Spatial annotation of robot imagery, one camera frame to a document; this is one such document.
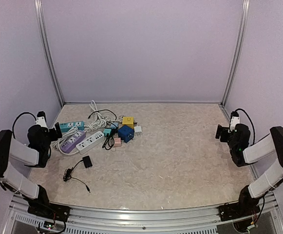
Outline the white power strip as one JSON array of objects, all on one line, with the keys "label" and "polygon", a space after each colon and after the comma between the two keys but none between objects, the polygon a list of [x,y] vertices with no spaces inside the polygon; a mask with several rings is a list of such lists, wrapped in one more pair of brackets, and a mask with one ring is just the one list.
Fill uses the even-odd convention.
[{"label": "white power strip", "polygon": [[101,131],[97,131],[91,136],[84,139],[82,142],[76,145],[76,149],[81,155],[84,155],[86,152],[97,146],[98,144],[104,141],[105,137]]}]

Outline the pink plug adapter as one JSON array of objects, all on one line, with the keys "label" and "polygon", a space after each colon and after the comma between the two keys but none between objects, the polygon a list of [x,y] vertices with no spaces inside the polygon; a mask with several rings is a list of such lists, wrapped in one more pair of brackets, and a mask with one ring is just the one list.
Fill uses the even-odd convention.
[{"label": "pink plug adapter", "polygon": [[116,137],[116,138],[114,138],[114,147],[120,147],[122,144],[124,143],[124,141],[121,139],[121,138],[119,138],[119,137]]}]

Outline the dark blue cube socket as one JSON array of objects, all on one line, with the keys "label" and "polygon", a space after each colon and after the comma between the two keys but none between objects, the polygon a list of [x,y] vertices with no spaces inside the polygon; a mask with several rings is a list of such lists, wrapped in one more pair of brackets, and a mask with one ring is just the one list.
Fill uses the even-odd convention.
[{"label": "dark blue cube socket", "polygon": [[123,125],[121,128],[119,128],[117,133],[118,137],[125,143],[134,138],[134,130],[127,125]]}]

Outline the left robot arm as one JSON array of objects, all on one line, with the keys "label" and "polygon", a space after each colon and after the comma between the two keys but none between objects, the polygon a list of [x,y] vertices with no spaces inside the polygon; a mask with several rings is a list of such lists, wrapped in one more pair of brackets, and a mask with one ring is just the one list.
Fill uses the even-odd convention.
[{"label": "left robot arm", "polygon": [[30,168],[45,168],[51,156],[51,143],[62,137],[59,124],[53,129],[33,125],[27,137],[29,145],[26,146],[13,137],[11,130],[0,131],[0,186],[21,194],[29,204],[28,213],[67,222],[70,207],[51,203],[46,189],[30,181],[10,161],[15,159]]}]

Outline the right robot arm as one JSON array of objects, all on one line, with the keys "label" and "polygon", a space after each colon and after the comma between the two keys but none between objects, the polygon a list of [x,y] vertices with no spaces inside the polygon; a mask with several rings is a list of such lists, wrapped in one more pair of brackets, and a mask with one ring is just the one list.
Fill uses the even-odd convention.
[{"label": "right robot arm", "polygon": [[267,156],[276,155],[274,163],[258,179],[241,189],[237,202],[218,208],[221,221],[260,212],[259,201],[283,182],[283,127],[270,128],[269,134],[253,145],[249,145],[249,128],[240,123],[233,130],[218,125],[215,137],[228,144],[231,158],[238,167],[252,165]]}]

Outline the teal plug adapter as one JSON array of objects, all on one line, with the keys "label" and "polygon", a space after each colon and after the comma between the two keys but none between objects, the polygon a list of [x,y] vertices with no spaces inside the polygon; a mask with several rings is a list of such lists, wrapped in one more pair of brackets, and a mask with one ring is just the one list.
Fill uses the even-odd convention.
[{"label": "teal plug adapter", "polygon": [[104,134],[105,137],[110,137],[111,133],[112,133],[112,129],[111,128],[105,128],[103,130],[103,134]]}]

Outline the light blue plug adapter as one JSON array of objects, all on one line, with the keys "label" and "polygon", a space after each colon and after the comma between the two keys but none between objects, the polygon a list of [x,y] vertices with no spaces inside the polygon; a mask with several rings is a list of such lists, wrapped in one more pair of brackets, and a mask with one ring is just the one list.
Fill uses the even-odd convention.
[{"label": "light blue plug adapter", "polygon": [[117,122],[110,122],[110,128],[111,129],[118,129],[118,123]]}]

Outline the white plug adapter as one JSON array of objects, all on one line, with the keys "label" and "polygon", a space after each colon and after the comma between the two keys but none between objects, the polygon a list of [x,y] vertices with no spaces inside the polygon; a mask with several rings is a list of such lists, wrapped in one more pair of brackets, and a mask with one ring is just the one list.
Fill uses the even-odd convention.
[{"label": "white plug adapter", "polygon": [[142,127],[141,126],[134,126],[134,135],[139,137],[142,134],[143,134]]}]

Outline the teal power strip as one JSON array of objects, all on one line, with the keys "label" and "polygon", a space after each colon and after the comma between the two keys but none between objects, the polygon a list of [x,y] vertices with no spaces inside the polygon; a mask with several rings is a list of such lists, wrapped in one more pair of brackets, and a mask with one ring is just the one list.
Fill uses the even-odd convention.
[{"label": "teal power strip", "polygon": [[84,122],[83,121],[76,121],[76,122],[66,122],[59,124],[61,132],[66,133],[71,130],[73,127],[76,127],[79,130],[84,130]]}]

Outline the purple power strip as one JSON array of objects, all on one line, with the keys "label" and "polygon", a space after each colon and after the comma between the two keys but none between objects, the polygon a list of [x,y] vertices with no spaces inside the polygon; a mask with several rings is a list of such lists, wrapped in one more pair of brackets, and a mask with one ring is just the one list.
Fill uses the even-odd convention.
[{"label": "purple power strip", "polygon": [[76,145],[83,141],[85,137],[85,131],[78,130],[74,135],[72,135],[61,145],[60,150],[65,154],[71,153],[71,151],[76,147]]}]

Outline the yellow cube socket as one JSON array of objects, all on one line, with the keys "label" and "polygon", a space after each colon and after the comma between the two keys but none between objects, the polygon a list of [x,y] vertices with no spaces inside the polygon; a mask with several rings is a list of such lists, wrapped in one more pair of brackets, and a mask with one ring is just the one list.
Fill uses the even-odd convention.
[{"label": "yellow cube socket", "polygon": [[122,125],[126,125],[132,129],[134,129],[134,118],[133,117],[126,117],[122,118]]}]

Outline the aluminium front rail frame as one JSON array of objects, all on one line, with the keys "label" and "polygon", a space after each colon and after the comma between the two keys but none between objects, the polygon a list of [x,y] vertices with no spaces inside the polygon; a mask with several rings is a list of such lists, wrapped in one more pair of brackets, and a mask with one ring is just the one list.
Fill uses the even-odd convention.
[{"label": "aluminium front rail frame", "polygon": [[[242,218],[221,221],[218,205],[167,210],[112,210],[68,205],[70,214],[66,222],[65,234],[214,234],[220,225],[233,224]],[[13,196],[7,211],[2,234],[16,231],[16,223],[33,227],[43,227],[45,219],[29,214],[28,203],[19,195]],[[283,217],[273,193],[265,196],[265,205],[254,233],[283,234]]]}]

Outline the left aluminium corner post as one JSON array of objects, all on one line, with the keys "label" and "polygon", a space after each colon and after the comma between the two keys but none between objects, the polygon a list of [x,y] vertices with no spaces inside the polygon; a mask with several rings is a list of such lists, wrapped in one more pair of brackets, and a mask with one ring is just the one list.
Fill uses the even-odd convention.
[{"label": "left aluminium corner post", "polygon": [[46,24],[43,14],[43,7],[42,7],[42,1],[41,0],[34,0],[34,6],[35,6],[35,13],[37,17],[37,23],[38,23],[38,29],[39,34],[41,38],[41,44],[44,51],[44,56],[46,59],[46,64],[49,70],[50,78],[52,81],[52,84],[54,86],[55,95],[57,97],[57,100],[59,102],[60,107],[62,108],[65,105],[64,97],[60,88],[60,84],[56,75],[55,66],[53,62],[53,58],[51,55],[50,45],[48,42],[47,37],[47,30],[46,30]]}]

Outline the aluminium corner post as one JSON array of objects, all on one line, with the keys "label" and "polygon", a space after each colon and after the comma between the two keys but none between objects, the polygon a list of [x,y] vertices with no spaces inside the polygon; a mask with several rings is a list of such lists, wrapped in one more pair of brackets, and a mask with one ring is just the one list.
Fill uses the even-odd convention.
[{"label": "aluminium corner post", "polygon": [[46,24],[43,14],[43,7],[42,7],[42,1],[41,0],[34,0],[34,6],[35,6],[35,13],[37,17],[37,23],[38,23],[38,29],[39,34],[41,38],[41,44],[44,51],[44,56],[46,59],[46,64],[49,70],[50,78],[52,81],[52,84],[54,86],[55,95],[57,97],[57,100],[59,102],[60,107],[62,108],[65,105],[64,97],[60,88],[60,84],[56,75],[55,66],[53,62],[53,58],[51,55],[50,45],[48,42],[47,37],[47,30],[46,30]]},{"label": "aluminium corner post", "polygon": [[247,20],[248,20],[248,13],[249,13],[249,5],[250,5],[250,0],[244,0],[243,5],[242,5],[242,12],[241,12],[241,19],[240,19],[240,24],[239,24],[239,29],[238,29],[238,34],[237,34],[237,40],[236,40],[236,46],[235,50],[233,53],[233,58],[232,58],[232,64],[229,70],[228,74],[228,80],[226,83],[225,91],[221,100],[221,106],[225,108],[231,89],[233,85],[233,81],[237,72],[238,68],[238,63],[240,60],[241,52],[242,52],[242,46],[243,46],[243,41],[245,37],[245,32],[246,32],[246,25],[247,25]]}]

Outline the right aluminium corner post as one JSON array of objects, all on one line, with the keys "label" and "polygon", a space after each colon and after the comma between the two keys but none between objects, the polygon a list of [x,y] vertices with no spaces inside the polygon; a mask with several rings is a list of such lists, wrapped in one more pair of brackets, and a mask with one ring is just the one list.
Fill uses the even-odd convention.
[{"label": "right aluminium corner post", "polygon": [[236,40],[236,46],[235,50],[233,53],[233,58],[232,58],[232,64],[229,70],[228,74],[228,80],[226,83],[225,91],[221,100],[221,106],[225,108],[231,89],[233,85],[233,81],[237,72],[238,68],[238,63],[240,60],[241,52],[242,52],[242,46],[243,46],[243,41],[245,37],[245,32],[246,32],[246,25],[247,25],[247,20],[248,20],[248,13],[249,13],[249,5],[250,5],[250,0],[244,0],[243,5],[242,5],[242,12],[241,12],[241,19],[240,19],[240,24],[239,24],[239,29],[238,29],[238,34],[237,34],[237,40]]}]

